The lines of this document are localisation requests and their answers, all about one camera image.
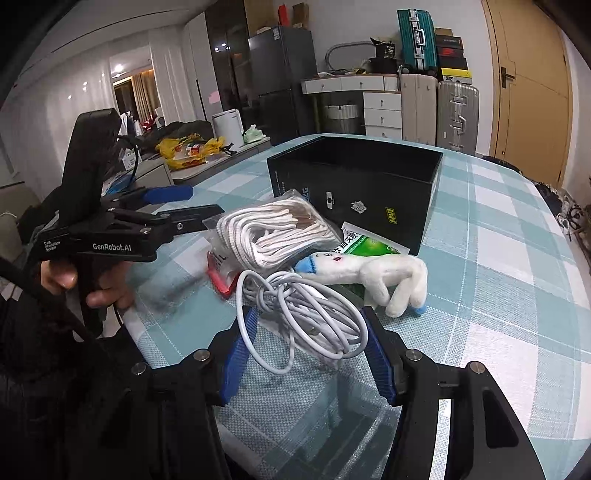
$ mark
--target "red package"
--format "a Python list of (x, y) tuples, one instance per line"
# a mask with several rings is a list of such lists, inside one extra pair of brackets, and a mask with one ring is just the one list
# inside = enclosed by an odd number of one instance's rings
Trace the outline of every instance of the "red package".
[(290, 20), (287, 18), (287, 7), (285, 4), (277, 9), (277, 15), (279, 16), (279, 25), (283, 25), (284, 27), (289, 26)]

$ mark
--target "cardboard box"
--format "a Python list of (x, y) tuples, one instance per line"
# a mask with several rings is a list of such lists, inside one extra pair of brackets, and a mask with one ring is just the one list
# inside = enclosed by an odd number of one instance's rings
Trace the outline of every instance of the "cardboard box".
[(453, 32), (451, 28), (439, 28), (435, 27), (435, 35), (449, 35), (450, 37), (453, 36)]
[(291, 25), (296, 28), (308, 28), (310, 18), (310, 6), (302, 2), (293, 6)]
[(317, 137), (267, 159), (273, 195), (296, 189), (340, 228), (349, 222), (417, 255), (442, 153), (369, 138)]

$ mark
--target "table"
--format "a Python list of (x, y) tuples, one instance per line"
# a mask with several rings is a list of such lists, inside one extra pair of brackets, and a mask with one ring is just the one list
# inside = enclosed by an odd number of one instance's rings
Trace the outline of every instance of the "table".
[(224, 168), (235, 165), (236, 163), (265, 151), (270, 147), (270, 137), (263, 137), (256, 142), (252, 142), (243, 145), (240, 148), (234, 149), (236, 151), (234, 155), (223, 154), (217, 160), (204, 163), (203, 165), (197, 165), (195, 167), (173, 171), (171, 172), (171, 177), (175, 183), (185, 183), (195, 186), (197, 183), (208, 179)]
[[(182, 207), (226, 210), (272, 196), (265, 159), (317, 135), (278, 145), (207, 179)], [(378, 315), (409, 348), (436, 362), (482, 361), (525, 426), (548, 480), (564, 478), (591, 442), (591, 314), (579, 271), (543, 199), (525, 178), (442, 150), (441, 181), (419, 257), (427, 264), (428, 310)], [(231, 325), (203, 274), (202, 233), (176, 238), (130, 282), (137, 305), (125, 325), (152, 367), (175, 364)], [(281, 365), (286, 346), (259, 327), (256, 347)], [(379, 478), (398, 409), (375, 388), (364, 355), (336, 372), (296, 351), (276, 377), (249, 360), (241, 388), (216, 410), (224, 449), (258, 478)], [(432, 478), (443, 478), (450, 407), (440, 403)]]

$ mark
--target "silver suitcase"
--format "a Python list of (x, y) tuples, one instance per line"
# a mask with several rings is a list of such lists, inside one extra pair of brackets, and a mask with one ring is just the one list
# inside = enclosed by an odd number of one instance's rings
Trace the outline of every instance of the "silver suitcase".
[(443, 81), (438, 88), (437, 146), (476, 154), (478, 137), (478, 89), (459, 82)]

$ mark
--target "screw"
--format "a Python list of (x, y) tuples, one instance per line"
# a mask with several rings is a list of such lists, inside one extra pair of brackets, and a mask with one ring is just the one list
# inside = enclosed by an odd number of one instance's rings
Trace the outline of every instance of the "screw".
[(134, 375), (141, 375), (146, 371), (146, 368), (148, 368), (148, 365), (146, 365), (144, 362), (137, 362), (131, 367), (131, 373)]
[(193, 354), (193, 358), (197, 360), (197, 362), (204, 362), (209, 358), (209, 350), (206, 348), (200, 348)]
[(423, 358), (423, 354), (414, 348), (410, 348), (405, 353), (406, 357), (413, 362), (418, 362), (421, 358)]
[(476, 374), (482, 374), (485, 372), (486, 367), (482, 365), (480, 362), (470, 362), (470, 370), (472, 370)]

